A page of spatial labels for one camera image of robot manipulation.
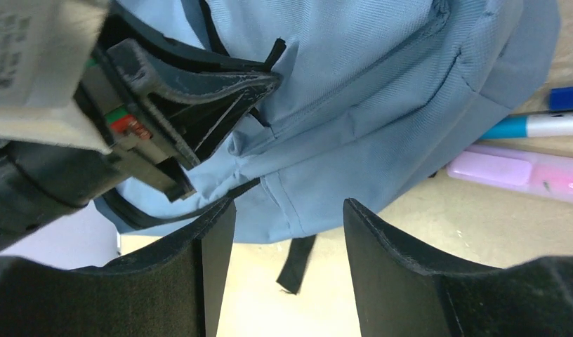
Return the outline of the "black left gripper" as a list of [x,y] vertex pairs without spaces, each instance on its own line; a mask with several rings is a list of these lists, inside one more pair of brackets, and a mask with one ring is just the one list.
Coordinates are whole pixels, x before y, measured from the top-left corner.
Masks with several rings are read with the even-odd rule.
[[270,72],[191,72],[132,39],[93,49],[93,98],[74,99],[110,154],[0,139],[0,251],[83,209],[133,176],[170,200],[192,191],[181,169],[208,159],[281,79]]

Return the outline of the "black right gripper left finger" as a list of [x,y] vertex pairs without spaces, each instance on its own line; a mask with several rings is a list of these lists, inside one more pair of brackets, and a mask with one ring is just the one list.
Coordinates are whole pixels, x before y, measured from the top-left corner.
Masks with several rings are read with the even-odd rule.
[[222,199],[102,267],[0,256],[0,336],[215,336],[235,216]]

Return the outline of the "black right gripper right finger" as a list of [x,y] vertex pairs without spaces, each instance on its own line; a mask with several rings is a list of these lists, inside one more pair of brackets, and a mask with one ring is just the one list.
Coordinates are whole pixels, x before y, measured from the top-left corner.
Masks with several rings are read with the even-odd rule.
[[343,224],[363,336],[573,336],[573,256],[474,263],[355,199],[344,201]]

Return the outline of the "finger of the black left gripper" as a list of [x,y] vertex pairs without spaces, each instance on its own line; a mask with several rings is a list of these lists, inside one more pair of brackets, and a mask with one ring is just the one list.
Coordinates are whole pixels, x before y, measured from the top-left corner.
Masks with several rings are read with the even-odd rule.
[[203,15],[204,37],[212,38],[211,51],[164,36],[119,2],[110,4],[98,46],[106,51],[123,40],[132,39],[167,65],[191,72],[270,72],[287,48],[283,39],[277,39],[263,62],[232,58],[220,41],[207,3],[197,2],[196,12]]

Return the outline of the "blue student backpack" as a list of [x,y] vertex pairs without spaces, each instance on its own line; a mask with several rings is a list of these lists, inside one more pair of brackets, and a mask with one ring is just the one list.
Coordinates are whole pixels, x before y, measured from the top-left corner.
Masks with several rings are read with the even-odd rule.
[[166,37],[259,59],[281,37],[282,85],[170,202],[131,178],[95,206],[121,233],[167,235],[224,196],[235,241],[293,246],[301,287],[316,234],[347,198],[380,211],[527,101],[560,32],[556,1],[124,1]]

